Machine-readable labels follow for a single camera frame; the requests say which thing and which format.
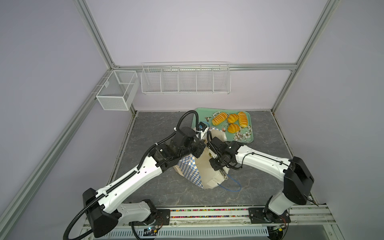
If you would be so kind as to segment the aluminium frame posts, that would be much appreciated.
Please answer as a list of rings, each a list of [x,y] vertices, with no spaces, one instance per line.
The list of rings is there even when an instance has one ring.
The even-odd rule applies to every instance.
[[[110,74],[113,70],[126,70],[126,67],[116,66],[111,58],[110,53],[107,50],[106,44],[102,39],[100,31],[95,23],[94,18],[90,12],[90,9],[85,1],[74,1],[76,9],[80,14],[85,26],[87,27],[94,43],[96,44],[99,52],[102,55],[103,60],[107,65],[107,74]],[[281,92],[279,93],[276,102],[271,108],[271,112],[276,113],[280,104],[282,103],[285,95],[288,92],[289,87],[293,83],[297,74],[300,72],[305,60],[308,58],[310,52],[316,45],[320,35],[324,31],[331,16],[337,9],[339,1],[327,1],[319,19],[305,45],[298,60],[294,64],[239,64],[233,65],[231,69],[233,71],[261,71],[261,70],[290,70],[291,73],[284,84]],[[4,240],[10,234],[15,224],[18,222],[28,205],[32,201],[33,197],[38,192],[39,188],[46,180],[47,176],[52,171],[53,167],[67,148],[68,144],[75,136],[76,132],[88,116],[89,112],[93,108],[96,102],[96,93],[91,93],[82,106],[77,110],[76,114],[68,122],[62,133],[55,140],[48,152],[45,154],[41,162],[35,168],[23,187],[11,201],[7,209],[1,216],[1,239]]]

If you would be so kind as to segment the small yellow fake bread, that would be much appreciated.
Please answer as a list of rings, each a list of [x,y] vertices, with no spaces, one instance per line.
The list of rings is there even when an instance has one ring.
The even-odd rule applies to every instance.
[[[231,134],[235,134],[241,130],[240,126],[237,124],[230,124],[227,128],[227,131]]]

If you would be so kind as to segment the orange round fake bread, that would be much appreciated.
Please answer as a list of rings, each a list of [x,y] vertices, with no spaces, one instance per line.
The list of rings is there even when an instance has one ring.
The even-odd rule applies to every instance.
[[[239,119],[239,116],[237,114],[230,114],[227,118],[227,121],[229,124],[235,123]]]

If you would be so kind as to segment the small white mesh basket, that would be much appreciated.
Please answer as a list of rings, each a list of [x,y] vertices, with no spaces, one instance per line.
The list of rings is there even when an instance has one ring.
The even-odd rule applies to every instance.
[[[106,111],[129,111],[139,86],[136,71],[113,70],[96,98]]]

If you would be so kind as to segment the green floral tray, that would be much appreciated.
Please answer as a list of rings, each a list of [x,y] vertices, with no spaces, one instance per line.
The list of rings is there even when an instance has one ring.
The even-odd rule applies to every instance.
[[[195,111],[199,115],[199,122],[208,122],[210,124],[210,128],[214,130],[220,130],[226,134],[228,141],[237,141],[241,143],[251,143],[254,140],[253,135],[253,127],[251,122],[251,116],[248,112],[245,111],[237,111],[237,110],[222,110],[222,109],[209,109],[209,108],[197,108]],[[238,112],[245,112],[248,117],[249,126],[246,128],[241,128],[241,130],[235,134],[231,134],[227,131],[228,126],[230,125],[227,119],[221,124],[214,126],[212,124],[212,119],[218,115],[219,113],[224,112],[227,113],[228,116],[230,114],[237,114]]]

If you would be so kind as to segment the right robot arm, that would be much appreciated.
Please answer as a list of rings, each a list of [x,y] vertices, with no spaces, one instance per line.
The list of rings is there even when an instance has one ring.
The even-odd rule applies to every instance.
[[[271,196],[263,209],[257,208],[251,220],[287,224],[290,222],[289,208],[307,203],[315,179],[301,158],[274,157],[236,141],[227,143],[213,137],[211,131],[207,133],[207,144],[213,154],[210,164],[215,171],[224,167],[241,170],[243,166],[250,166],[283,182],[282,190]]]

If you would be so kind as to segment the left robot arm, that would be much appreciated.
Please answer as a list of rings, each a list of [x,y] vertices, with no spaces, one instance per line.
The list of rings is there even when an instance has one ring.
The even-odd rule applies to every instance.
[[[71,220],[64,231],[63,239],[70,238],[70,232],[82,215],[86,215],[91,229],[78,236],[79,240],[93,234],[100,238],[111,232],[125,216],[118,207],[132,193],[151,179],[177,165],[187,156],[200,157],[206,147],[203,132],[207,126],[199,121],[195,110],[184,113],[174,131],[165,139],[154,143],[142,156],[139,164],[111,184],[83,193],[83,209]]]

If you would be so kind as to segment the blue checkered paper bag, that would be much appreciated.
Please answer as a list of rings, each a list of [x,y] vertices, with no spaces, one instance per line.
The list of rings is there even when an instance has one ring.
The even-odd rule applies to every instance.
[[[214,189],[229,179],[230,168],[223,167],[215,171],[210,164],[211,158],[213,158],[213,154],[210,153],[209,148],[205,148],[199,158],[190,154],[179,160],[173,168],[192,184],[204,190]]]

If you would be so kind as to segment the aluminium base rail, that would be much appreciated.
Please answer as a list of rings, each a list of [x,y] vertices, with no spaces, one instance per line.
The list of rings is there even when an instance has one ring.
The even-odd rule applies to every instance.
[[[131,224],[124,221],[102,239],[209,240],[266,237],[286,240],[290,233],[306,226],[320,230],[321,239],[344,238],[328,206],[304,205],[293,206],[281,217],[270,221],[264,218],[263,208],[257,206],[159,208],[154,223]]]

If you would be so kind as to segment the ridged yellow fake bread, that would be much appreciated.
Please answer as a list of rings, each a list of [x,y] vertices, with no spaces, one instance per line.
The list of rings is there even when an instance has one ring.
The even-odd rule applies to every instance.
[[[238,123],[241,128],[246,128],[249,126],[248,117],[245,112],[238,112]]]

